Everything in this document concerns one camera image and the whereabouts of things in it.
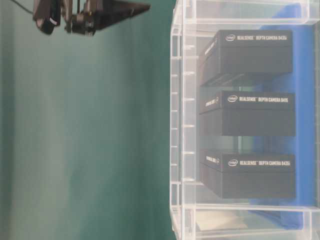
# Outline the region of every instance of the clear plastic bin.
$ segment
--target clear plastic bin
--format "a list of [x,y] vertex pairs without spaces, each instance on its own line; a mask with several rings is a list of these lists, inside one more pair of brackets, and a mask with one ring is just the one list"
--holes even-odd
[[177,239],[320,239],[319,13],[318,0],[177,0]]

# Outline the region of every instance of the blue foam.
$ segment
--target blue foam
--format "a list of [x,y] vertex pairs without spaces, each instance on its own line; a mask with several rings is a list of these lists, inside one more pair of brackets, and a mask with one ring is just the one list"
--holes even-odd
[[[299,18],[300,4],[284,7],[275,18]],[[261,89],[295,93],[296,136],[268,138],[269,151],[294,154],[296,161],[296,197],[294,199],[254,200],[259,205],[315,206],[315,54],[314,28],[310,25],[263,26],[264,30],[291,30],[293,35],[293,71],[276,77]],[[260,212],[286,229],[301,229],[303,215],[298,212]]]

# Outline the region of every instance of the teal wall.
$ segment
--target teal wall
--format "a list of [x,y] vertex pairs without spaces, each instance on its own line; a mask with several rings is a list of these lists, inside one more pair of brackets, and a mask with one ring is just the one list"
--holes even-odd
[[145,2],[148,13],[93,38],[47,37],[0,2],[1,239],[174,239],[174,1]]

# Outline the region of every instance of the black box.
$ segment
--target black box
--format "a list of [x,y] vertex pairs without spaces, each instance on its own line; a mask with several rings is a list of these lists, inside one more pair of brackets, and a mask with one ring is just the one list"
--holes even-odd
[[290,30],[219,30],[199,56],[200,85],[254,86],[293,70]]
[[294,198],[291,154],[200,151],[200,180],[223,199]]
[[200,106],[203,135],[295,136],[295,95],[220,91]]

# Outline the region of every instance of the black cable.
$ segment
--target black cable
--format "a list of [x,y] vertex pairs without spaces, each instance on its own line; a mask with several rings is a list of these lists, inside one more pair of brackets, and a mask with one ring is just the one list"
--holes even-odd
[[34,14],[33,11],[29,10],[25,6],[23,6],[21,3],[17,2],[16,0],[10,0],[11,2],[15,3],[18,5],[20,8],[22,8],[24,11],[26,11],[28,14]]
[[80,0],[78,0],[78,3],[77,3],[77,10],[76,10],[76,13],[79,14],[80,13]]

